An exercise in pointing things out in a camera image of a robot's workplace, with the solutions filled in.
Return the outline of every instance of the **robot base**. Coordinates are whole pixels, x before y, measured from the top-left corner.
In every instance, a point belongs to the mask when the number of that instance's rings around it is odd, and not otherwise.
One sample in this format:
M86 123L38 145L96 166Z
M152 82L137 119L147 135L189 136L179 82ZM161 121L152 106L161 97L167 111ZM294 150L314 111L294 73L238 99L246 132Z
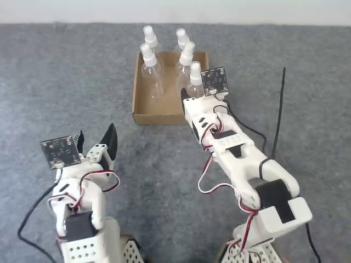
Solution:
M265 243L250 248L248 252L244 250L240 255L237 255L240 251L240 246L236 245L230 250L228 245L225 243L223 250L220 251L219 257L216 260L218 263L287 263L278 256L277 252L273 248L272 244Z
M103 230L91 238L61 244L65 263L145 263L138 242L131 236L120 237L120 227L106 218Z

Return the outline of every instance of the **white wall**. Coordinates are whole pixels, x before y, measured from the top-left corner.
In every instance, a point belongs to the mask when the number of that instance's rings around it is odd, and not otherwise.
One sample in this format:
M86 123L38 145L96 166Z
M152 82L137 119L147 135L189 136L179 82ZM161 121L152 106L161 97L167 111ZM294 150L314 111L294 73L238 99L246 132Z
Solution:
M351 0L0 0L0 23L351 25Z

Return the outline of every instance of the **black antenna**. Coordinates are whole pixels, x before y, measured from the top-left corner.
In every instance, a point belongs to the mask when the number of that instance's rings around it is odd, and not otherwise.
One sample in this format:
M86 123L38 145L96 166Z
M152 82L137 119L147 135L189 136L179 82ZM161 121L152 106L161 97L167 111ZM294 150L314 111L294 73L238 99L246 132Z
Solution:
M284 95L284 86L285 86L285 67L283 68L283 76L281 78L281 89L280 89L280 101L279 101L279 113L278 113L278 122L276 124L275 138L273 143L272 152L270 155L270 159L275 158L276 145L278 143L278 136L280 130L280 122L281 122L281 114L283 111L283 95Z

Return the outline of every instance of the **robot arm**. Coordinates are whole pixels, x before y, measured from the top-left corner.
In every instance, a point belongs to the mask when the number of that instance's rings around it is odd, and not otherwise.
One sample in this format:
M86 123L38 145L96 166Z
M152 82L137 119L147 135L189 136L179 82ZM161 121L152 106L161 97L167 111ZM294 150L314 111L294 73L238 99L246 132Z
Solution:
M56 174L59 183L48 204L56 216L64 261L121 263L120 228L115 219L105 217L104 196L104 192L120 184L112 170L117 151L115 126L110 125L101 142L92 147L86 157L82 154L83 134L75 140L76 148L72 147L70 136L42 142L50 166L61 168ZM106 189L111 175L117 182Z
M272 241L310 221L312 214L306 201L299 197L296 179L275 160L254 145L229 114L227 103L216 95L190 98L182 90L185 119L196 139L226 173L235 189L235 196L254 211L250 220L245 248ZM260 178L265 183L254 188L249 180ZM234 239L243 239L248 224L234 230Z

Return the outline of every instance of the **circuit board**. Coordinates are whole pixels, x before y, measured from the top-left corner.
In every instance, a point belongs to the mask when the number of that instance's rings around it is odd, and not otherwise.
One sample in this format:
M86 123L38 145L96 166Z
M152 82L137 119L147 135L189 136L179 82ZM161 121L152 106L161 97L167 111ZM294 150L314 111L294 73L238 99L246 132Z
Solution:
M201 72L203 91L205 96L228 91L224 67L217 67Z
M72 136L42 141L40 144L52 170L81 163Z

